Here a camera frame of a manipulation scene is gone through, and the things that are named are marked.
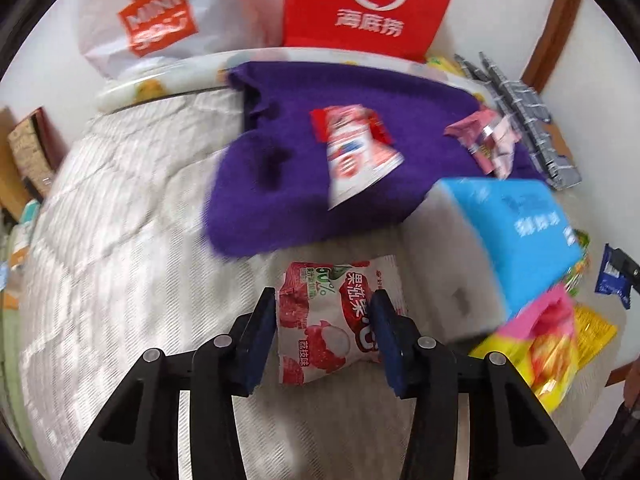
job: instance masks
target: blue snack package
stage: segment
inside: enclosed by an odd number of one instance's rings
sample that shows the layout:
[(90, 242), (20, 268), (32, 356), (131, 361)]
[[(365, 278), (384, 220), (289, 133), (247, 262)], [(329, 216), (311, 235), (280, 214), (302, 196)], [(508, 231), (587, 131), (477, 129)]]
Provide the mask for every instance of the blue snack package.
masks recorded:
[(609, 244), (605, 244), (596, 282), (596, 293), (619, 296), (622, 305), (629, 310), (631, 308), (631, 282), (611, 265), (612, 252)]
[(504, 297), (504, 321), (582, 258), (567, 217), (540, 181), (441, 178), (436, 186), (460, 208), (485, 248)]

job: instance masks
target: blue gripper pad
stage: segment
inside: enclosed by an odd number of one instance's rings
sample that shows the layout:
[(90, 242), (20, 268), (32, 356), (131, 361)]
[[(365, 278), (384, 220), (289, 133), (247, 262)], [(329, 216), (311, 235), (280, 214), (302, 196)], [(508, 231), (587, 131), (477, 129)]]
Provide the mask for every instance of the blue gripper pad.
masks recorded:
[(386, 382), (401, 399), (412, 397), (414, 348), (420, 333), (414, 322), (396, 314), (386, 290), (377, 290), (368, 306), (369, 319), (376, 335), (385, 368)]
[(234, 382), (249, 396), (262, 380), (273, 336), (276, 332), (275, 289), (265, 288), (236, 345)]

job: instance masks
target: purple towel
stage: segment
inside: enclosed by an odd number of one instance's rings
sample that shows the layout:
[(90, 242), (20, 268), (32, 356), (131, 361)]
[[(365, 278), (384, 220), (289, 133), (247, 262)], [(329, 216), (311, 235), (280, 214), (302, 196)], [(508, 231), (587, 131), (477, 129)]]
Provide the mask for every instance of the purple towel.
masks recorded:
[[(482, 176), (468, 151), (443, 134), (478, 110), (465, 91), (407, 74), (309, 62), (248, 62), (229, 81), (245, 92), (248, 131), (228, 147), (205, 211), (207, 235), (226, 256), (398, 224), (440, 177)], [(326, 145), (316, 141), (309, 112), (351, 104), (378, 112), (404, 163), (328, 210)], [(519, 144), (512, 175), (541, 178)]]

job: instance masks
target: screw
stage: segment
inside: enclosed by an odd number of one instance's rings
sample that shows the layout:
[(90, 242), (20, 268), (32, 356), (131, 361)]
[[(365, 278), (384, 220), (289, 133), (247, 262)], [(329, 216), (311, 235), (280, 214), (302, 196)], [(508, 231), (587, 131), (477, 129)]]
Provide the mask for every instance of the screw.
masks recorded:
[(418, 346), (426, 350), (436, 348), (436, 340), (433, 337), (422, 336), (418, 338)]
[(145, 353), (142, 354), (142, 358), (147, 363), (152, 363), (159, 357), (160, 357), (160, 351), (157, 348), (150, 348), (149, 350), (145, 350)]
[(491, 352), (489, 354), (489, 361), (491, 361), (496, 366), (502, 366), (503, 364), (505, 364), (505, 362), (507, 362), (507, 358), (500, 352)]
[(221, 335), (217, 335), (214, 339), (213, 339), (213, 344), (215, 346), (217, 346), (218, 348), (226, 348), (227, 346), (229, 346), (231, 343), (233, 342), (233, 339), (231, 339), (231, 336), (227, 335), (227, 334), (221, 334)]

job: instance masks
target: white quilt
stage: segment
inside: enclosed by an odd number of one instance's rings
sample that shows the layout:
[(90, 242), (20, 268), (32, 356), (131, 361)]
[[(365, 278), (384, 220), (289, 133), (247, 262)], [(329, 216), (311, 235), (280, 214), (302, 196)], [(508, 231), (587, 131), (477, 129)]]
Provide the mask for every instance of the white quilt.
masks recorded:
[[(242, 260), (212, 253), (203, 204), (241, 123), (241, 95), (231, 90), (175, 96), (95, 118), (65, 161), (38, 221), (20, 306), (24, 399), (51, 479), (145, 349), (189, 351), (226, 332), (293, 260), (395, 254), (409, 314), (423, 334), (438, 336), (396, 229)], [(617, 344), (581, 373), (554, 414), (569, 441)], [(234, 400), (250, 480), (399, 477), (414, 405), (394, 397), (378, 365), (357, 363), (303, 387), (280, 386), (276, 368), (273, 348), (262, 385)], [(188, 394), (181, 400), (187, 479)], [(461, 440), (467, 431), (462, 416)]]

